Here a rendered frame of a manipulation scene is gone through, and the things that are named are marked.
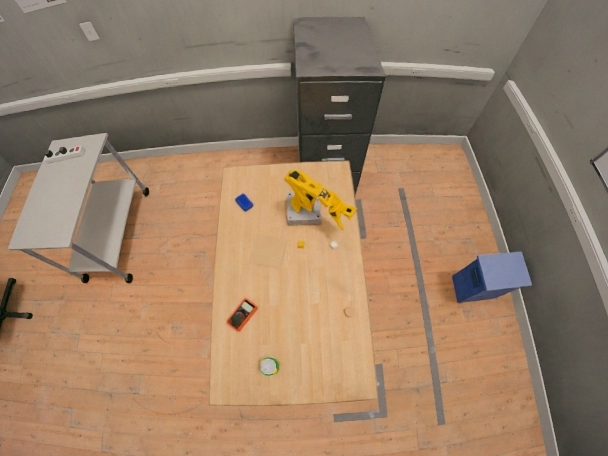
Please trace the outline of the tan flat mat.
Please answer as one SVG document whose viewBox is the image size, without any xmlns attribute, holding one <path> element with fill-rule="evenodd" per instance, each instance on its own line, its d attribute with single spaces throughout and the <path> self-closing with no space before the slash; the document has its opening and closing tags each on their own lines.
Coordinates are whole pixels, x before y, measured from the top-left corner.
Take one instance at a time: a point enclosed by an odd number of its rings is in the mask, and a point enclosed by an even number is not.
<svg viewBox="0 0 608 456">
<path fill-rule="evenodd" d="M 249 263 L 281 269 L 287 239 L 257 234 Z"/>
</svg>

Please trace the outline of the small blue rounded block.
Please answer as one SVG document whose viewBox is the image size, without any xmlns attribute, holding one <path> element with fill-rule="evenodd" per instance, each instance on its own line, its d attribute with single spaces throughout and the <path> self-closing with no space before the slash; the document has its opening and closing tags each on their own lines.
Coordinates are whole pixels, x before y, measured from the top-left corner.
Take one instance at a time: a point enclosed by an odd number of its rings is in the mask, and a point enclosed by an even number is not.
<svg viewBox="0 0 608 456">
<path fill-rule="evenodd" d="M 242 208 L 242 210 L 244 212 L 249 211 L 251 208 L 254 207 L 253 202 L 247 197 L 247 195 L 245 195 L 244 193 L 240 194 L 239 196 L 237 196 L 235 198 L 235 201 L 237 202 L 237 204 Z"/>
</svg>

